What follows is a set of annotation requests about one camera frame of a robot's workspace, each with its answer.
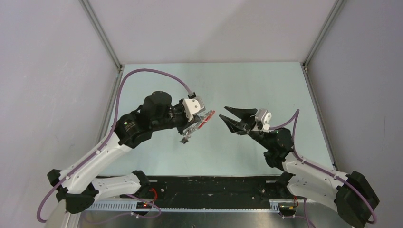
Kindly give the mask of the red-handled metal key holder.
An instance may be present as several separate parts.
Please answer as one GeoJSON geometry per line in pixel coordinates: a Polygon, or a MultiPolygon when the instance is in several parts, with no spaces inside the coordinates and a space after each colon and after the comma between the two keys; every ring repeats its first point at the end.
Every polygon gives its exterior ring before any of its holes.
{"type": "Polygon", "coordinates": [[[187,126],[181,135],[183,138],[180,140],[180,143],[186,144],[189,139],[191,138],[192,134],[201,129],[215,114],[215,110],[209,110],[208,112],[201,114],[201,115],[195,115],[194,119],[190,122],[190,125],[187,126]]]}

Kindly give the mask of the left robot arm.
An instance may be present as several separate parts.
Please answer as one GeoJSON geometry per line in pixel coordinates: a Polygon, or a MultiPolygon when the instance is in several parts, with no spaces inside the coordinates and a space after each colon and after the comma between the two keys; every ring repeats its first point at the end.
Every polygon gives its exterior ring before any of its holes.
{"type": "Polygon", "coordinates": [[[117,158],[151,139],[153,132],[176,128],[184,135],[187,128],[200,120],[198,114],[203,111],[205,106],[196,95],[172,105],[168,93],[153,92],[136,110],[122,115],[93,152],[68,169],[48,173],[49,182],[57,190],[57,200],[65,202],[67,212],[77,214],[101,199],[125,194],[148,196],[150,182],[143,171],[108,178],[99,178],[99,174],[117,158]]]}

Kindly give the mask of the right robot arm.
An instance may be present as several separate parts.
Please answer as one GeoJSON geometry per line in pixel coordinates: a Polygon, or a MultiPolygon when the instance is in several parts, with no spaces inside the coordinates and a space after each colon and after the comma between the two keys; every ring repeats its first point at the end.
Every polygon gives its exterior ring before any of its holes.
{"type": "Polygon", "coordinates": [[[266,149],[267,165],[282,174],[276,185],[277,194],[284,199],[291,195],[313,200],[333,211],[354,228],[375,224],[380,200],[366,177],[357,171],[345,173],[323,166],[300,155],[295,146],[295,130],[299,110],[284,124],[272,127],[272,113],[266,109],[225,107],[238,120],[220,115],[231,133],[246,135],[266,149]]]}

